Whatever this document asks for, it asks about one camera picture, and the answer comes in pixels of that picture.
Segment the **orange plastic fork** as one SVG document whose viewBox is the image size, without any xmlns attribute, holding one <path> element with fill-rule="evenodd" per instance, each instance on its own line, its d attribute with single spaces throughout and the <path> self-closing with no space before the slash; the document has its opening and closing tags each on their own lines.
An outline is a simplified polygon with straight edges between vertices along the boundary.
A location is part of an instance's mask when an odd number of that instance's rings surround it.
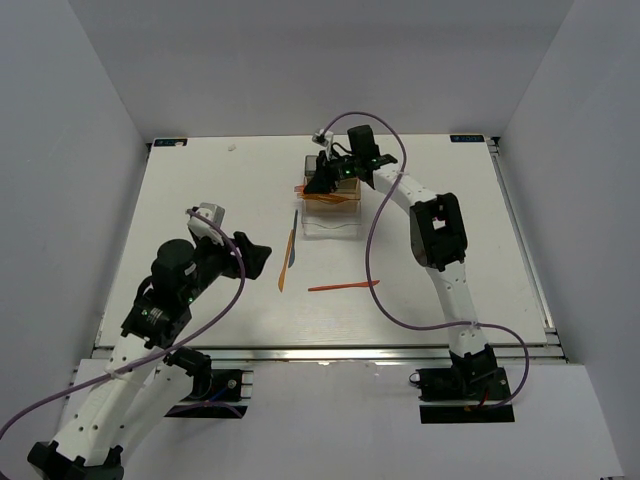
<svg viewBox="0 0 640 480">
<path fill-rule="evenodd" d="M 349 201 L 349 198 L 336 195 L 336 194 L 300 194 L 297 196 L 304 201 L 317 201 L 325 204 L 335 205 L 340 204 L 346 201 Z"/>
</svg>

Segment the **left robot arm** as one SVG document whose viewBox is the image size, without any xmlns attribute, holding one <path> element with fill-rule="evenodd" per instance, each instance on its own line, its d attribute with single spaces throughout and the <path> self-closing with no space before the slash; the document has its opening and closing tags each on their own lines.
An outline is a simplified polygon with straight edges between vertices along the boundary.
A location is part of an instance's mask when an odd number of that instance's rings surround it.
<svg viewBox="0 0 640 480">
<path fill-rule="evenodd" d="M 211 359 L 174 343 L 192 318 L 192 303 L 219 277 L 255 280 L 268 246 L 235 232 L 229 244 L 213 233 L 163 243 L 138 287 L 121 336 L 73 418 L 27 461 L 44 479 L 121 479 L 124 460 L 155 424 L 184 399 L 211 394 Z"/>
</svg>

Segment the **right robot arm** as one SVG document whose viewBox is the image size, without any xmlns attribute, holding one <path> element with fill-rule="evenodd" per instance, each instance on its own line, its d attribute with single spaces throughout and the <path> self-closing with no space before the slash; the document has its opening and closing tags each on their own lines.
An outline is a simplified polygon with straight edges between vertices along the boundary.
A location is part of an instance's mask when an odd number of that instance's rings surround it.
<svg viewBox="0 0 640 480">
<path fill-rule="evenodd" d="M 333 148 L 333 133 L 320 129 L 312 141 L 322 150 L 314 174 L 304 187 L 306 195 L 334 192 L 339 183 L 358 179 L 384 196 L 369 230 L 365 247 L 365 275 L 374 303 L 390 321 L 412 331 L 448 331 L 452 362 L 451 384 L 461 397 L 472 399 L 484 391 L 498 369 L 492 347 L 481 330 L 467 284 L 465 259 L 468 239 L 460 204 L 452 193 L 438 194 L 413 179 L 406 171 L 407 152 L 402 159 L 383 154 L 368 125 L 347 131 L 350 148 L 340 155 Z M 395 203 L 409 220 L 410 247 L 416 262 L 430 277 L 444 315 L 444 323 L 409 325 L 382 306 L 372 283 L 370 253 L 373 234 L 382 210 Z"/>
</svg>

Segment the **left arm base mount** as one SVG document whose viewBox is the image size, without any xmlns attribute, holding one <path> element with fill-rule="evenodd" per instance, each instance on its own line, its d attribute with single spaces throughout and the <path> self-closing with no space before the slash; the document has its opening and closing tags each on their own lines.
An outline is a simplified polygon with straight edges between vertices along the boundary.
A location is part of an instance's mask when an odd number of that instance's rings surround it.
<svg viewBox="0 0 640 480">
<path fill-rule="evenodd" d="M 186 382 L 188 394 L 167 413 L 168 418 L 241 419 L 252 396 L 254 371 L 220 367 L 202 353 L 178 353 L 175 370 L 167 362 L 155 379 L 168 374 Z"/>
</svg>

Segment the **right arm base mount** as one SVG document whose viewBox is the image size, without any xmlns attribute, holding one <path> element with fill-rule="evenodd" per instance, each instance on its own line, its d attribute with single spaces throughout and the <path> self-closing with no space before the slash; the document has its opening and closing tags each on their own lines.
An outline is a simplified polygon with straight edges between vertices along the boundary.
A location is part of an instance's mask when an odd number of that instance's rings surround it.
<svg viewBox="0 0 640 480">
<path fill-rule="evenodd" d="M 477 380 L 466 379 L 458 367 L 420 368 L 408 377 L 418 390 L 423 425 L 514 423 L 511 389 L 505 370 L 498 367 Z"/>
</svg>

